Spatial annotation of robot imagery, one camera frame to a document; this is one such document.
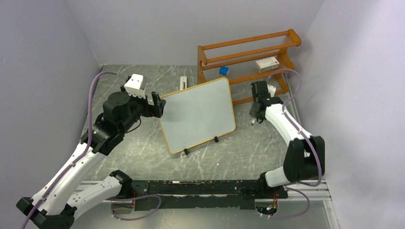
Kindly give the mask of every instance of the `gray marble table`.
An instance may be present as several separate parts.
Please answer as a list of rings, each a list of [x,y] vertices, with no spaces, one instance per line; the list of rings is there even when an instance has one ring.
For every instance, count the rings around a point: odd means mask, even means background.
[[[105,65],[103,71],[144,75],[148,95],[151,91],[160,95],[177,91],[181,76],[187,76],[189,86],[197,83],[195,66]],[[103,112],[102,104],[107,97],[119,91],[123,83],[112,75],[99,80],[93,98],[93,120]],[[250,82],[232,85],[231,91],[234,99],[248,97],[251,95]],[[280,97],[285,101],[288,95]],[[188,156],[181,157],[169,153],[158,119],[142,118],[140,128],[126,135],[85,180],[103,180],[116,169],[132,179],[142,180],[256,179],[261,173],[282,164],[287,146],[269,122],[251,126],[250,106],[251,103],[234,106],[235,131],[220,137],[218,143],[209,141],[191,148]]]
[[[189,86],[195,85],[197,69],[194,66],[106,65],[103,71],[118,71],[147,77],[146,93],[161,95],[177,91],[180,76],[187,76]],[[124,81],[107,75],[100,79],[93,99],[93,118],[102,110],[108,95],[119,91]],[[251,95],[250,82],[231,86],[234,99]],[[280,95],[285,101],[288,94]],[[85,180],[103,180],[111,171],[120,169],[132,179],[139,180],[197,180],[197,179],[257,179],[262,172],[279,167],[287,149],[284,140],[269,123],[251,126],[251,104],[234,106],[236,130],[190,149],[188,156],[171,155],[163,139],[157,118],[143,118],[140,128],[125,136],[111,154],[90,171]],[[279,214],[296,214],[305,209],[304,201],[280,203]],[[137,211],[126,218],[140,217],[147,212]],[[312,201],[309,212],[299,218],[269,220],[260,218],[255,210],[238,208],[160,209],[143,220],[122,222],[110,217],[109,203],[99,204],[82,215],[73,225],[75,229],[246,229],[246,228],[302,228],[327,229],[328,220],[322,201]]]

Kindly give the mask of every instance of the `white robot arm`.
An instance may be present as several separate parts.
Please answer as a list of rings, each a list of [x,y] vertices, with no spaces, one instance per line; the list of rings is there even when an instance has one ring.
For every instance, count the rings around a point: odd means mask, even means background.
[[[259,123],[264,120],[271,122],[288,146],[283,166],[261,175],[266,178],[267,185],[277,187],[318,176],[314,154],[303,134],[316,150],[323,175],[325,173],[325,142],[322,137],[313,136],[302,128],[287,110],[283,111],[283,101],[278,97],[273,97],[269,90],[271,87],[267,85],[266,81],[254,82],[251,84],[251,88],[254,101],[249,112],[250,116]]]
[[[145,84],[142,75],[129,77],[121,92],[112,93],[103,103],[104,112],[98,116],[90,131],[91,143],[88,142],[87,131],[52,180],[32,198],[19,200],[17,208],[25,215],[31,213],[30,219],[36,226],[41,229],[69,228],[76,218],[100,202],[111,197],[125,198],[131,194],[132,179],[119,170],[91,188],[76,194],[74,191],[88,171],[98,166],[123,141],[124,134],[141,116],[162,116],[166,101],[152,92],[154,105],[150,105],[144,91]]]

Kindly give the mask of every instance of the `whiteboard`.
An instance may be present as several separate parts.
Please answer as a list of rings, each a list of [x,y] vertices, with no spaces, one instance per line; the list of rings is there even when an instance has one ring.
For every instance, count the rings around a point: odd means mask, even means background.
[[[219,78],[162,96],[166,100],[159,119],[171,154],[197,146],[235,130],[231,90]]]

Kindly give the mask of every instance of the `wooden shelf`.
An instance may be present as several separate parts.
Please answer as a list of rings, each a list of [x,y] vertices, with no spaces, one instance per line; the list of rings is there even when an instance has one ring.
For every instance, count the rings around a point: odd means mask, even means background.
[[[263,39],[271,39],[271,38],[280,37],[280,36],[286,36],[284,43],[279,44],[279,45],[270,46],[270,47],[264,47],[264,48],[260,48],[260,49],[244,51],[244,52],[239,52],[239,53],[234,53],[234,54],[228,54],[228,55],[218,56],[218,57],[213,57],[213,58],[207,58],[207,56],[205,55],[205,52],[204,52],[204,50],[216,49],[216,48],[226,47],[226,46],[230,46],[230,45],[242,44],[242,43],[246,43],[246,42],[253,42],[253,41],[258,41],[258,40],[263,40]],[[290,58],[288,57],[287,48],[293,47],[293,46],[300,46],[300,45],[301,45],[301,38],[295,33],[295,31],[293,29],[290,29],[287,31],[265,34],[265,35],[260,35],[260,36],[255,36],[255,37],[238,39],[238,40],[234,40],[234,41],[221,42],[221,43],[217,43],[217,44],[210,44],[210,45],[204,45],[204,46],[199,45],[198,46],[198,65],[197,65],[197,84],[207,82],[207,80],[205,79],[205,76],[204,76],[204,70],[219,68],[222,66],[229,66],[229,65],[233,65],[233,64],[247,62],[247,61],[263,59],[263,58],[271,57],[271,56],[276,56],[277,60],[280,62],[280,66],[277,69],[269,71],[269,72],[264,72],[264,73],[259,73],[259,74],[250,75],[250,76],[246,76],[246,77],[241,77],[238,79],[233,79],[233,80],[229,81],[229,84],[241,83],[241,82],[245,82],[248,80],[264,78],[264,77],[267,77],[267,76],[273,74],[276,70],[279,70],[282,68],[294,69],[295,66],[292,63],[292,61],[290,60]],[[276,91],[276,94],[281,94],[281,93],[285,93],[285,92],[289,91],[288,86],[287,86],[286,82],[284,81],[284,78],[282,77],[283,72],[286,72],[286,71],[281,71],[274,76],[277,79],[277,81],[281,87],[280,90]],[[233,104],[237,105],[237,104],[247,103],[252,100],[253,100],[253,98],[241,99],[241,100],[233,101]]]

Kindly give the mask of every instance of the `gray wall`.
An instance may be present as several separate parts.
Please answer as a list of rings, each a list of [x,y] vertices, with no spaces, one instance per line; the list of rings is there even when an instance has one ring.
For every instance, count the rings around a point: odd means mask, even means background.
[[[1,1],[0,31],[0,228],[19,228],[17,201],[78,143],[99,65],[62,0]]]
[[[67,0],[100,63],[196,64],[197,46],[294,29],[323,0]]]
[[[298,111],[325,138],[342,229],[405,228],[404,7],[326,0],[296,59],[304,78]]]

